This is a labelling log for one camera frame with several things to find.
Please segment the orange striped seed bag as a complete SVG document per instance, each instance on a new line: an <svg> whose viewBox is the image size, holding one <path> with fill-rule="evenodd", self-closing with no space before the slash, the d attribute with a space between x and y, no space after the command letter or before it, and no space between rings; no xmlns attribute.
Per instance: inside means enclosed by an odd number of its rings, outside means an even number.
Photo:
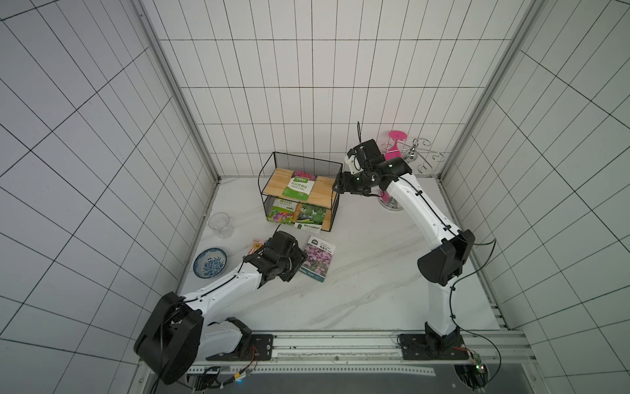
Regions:
<svg viewBox="0 0 630 394"><path fill-rule="evenodd" d="M263 239L254 239L251 248L249 249L248 255L254 254L257 250L265 246L266 241Z"/></svg>

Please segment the purple flower seed bag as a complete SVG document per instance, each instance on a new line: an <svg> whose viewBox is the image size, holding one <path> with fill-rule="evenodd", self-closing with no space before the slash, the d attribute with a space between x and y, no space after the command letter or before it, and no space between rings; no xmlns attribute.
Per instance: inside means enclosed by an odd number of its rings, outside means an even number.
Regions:
<svg viewBox="0 0 630 394"><path fill-rule="evenodd" d="M310 236L304 247L307 259L301 265L300 272L318 282L324 282L335 251L336 246L333 244L319 237Z"/></svg>

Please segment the green white impatiens seed bag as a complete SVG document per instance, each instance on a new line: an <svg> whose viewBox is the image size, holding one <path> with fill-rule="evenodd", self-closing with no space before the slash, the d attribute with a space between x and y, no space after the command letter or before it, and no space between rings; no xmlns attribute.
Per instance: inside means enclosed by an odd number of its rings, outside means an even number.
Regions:
<svg viewBox="0 0 630 394"><path fill-rule="evenodd" d="M282 195L297 201L307 201L314 184L315 181L308 177L292 177Z"/></svg>

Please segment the green pink flower seed bag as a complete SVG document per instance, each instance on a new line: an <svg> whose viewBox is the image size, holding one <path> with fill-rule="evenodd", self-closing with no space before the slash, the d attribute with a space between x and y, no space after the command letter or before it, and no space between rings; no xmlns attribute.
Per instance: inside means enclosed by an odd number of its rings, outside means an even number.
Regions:
<svg viewBox="0 0 630 394"><path fill-rule="evenodd" d="M292 224L298 203L275 198L267 213L267 221L279 224Z"/></svg>

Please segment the green vegetable seed bag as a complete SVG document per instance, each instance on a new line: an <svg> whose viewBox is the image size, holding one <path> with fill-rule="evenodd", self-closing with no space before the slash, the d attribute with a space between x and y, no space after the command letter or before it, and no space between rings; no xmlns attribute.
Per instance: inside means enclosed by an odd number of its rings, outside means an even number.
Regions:
<svg viewBox="0 0 630 394"><path fill-rule="evenodd" d="M326 208L300 204L296 210L294 227L313 234L320 233L326 218Z"/></svg>

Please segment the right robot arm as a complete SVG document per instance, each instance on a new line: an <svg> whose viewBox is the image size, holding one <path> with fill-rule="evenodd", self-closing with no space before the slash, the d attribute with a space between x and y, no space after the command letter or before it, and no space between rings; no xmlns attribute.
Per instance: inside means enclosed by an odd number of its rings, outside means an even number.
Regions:
<svg viewBox="0 0 630 394"><path fill-rule="evenodd" d="M474 234L449 220L419 185L407 162L398 157L385 159L376 141L350 149L345 161L349 171L336 177L334 191L373 196L372 189L379 187L410 216L428 243L430 251L417 262L419 272L431 283L425 333L432 351L444 351L460 338L451 311L451 290L475 243Z"/></svg>

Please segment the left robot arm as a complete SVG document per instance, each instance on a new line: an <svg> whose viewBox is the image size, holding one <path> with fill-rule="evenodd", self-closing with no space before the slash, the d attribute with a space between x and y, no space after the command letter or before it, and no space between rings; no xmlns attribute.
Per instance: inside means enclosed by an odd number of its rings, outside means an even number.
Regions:
<svg viewBox="0 0 630 394"><path fill-rule="evenodd" d="M219 356L255 360L252 330L234 317L219 322L218 314L276 278L290 282L307 258L294 236L276 231L217 283L186 295L163 295L141 330L134 352L165 385L175 383L196 362Z"/></svg>

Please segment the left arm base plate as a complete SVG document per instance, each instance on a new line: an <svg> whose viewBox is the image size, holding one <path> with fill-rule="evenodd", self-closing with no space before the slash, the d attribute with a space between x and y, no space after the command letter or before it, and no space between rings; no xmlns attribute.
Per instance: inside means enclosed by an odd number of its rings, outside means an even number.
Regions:
<svg viewBox="0 0 630 394"><path fill-rule="evenodd" d="M270 361L272 359L274 336L253 334L244 336L231 353L219 353L206 357L206 361Z"/></svg>

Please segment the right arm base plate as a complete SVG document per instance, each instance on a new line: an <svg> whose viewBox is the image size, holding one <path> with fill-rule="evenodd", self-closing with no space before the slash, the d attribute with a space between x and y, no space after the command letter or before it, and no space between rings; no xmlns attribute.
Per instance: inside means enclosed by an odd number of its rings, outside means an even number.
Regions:
<svg viewBox="0 0 630 394"><path fill-rule="evenodd" d="M467 361L470 355L463 348L459 332L445 337L436 334L400 334L398 345L405 361Z"/></svg>

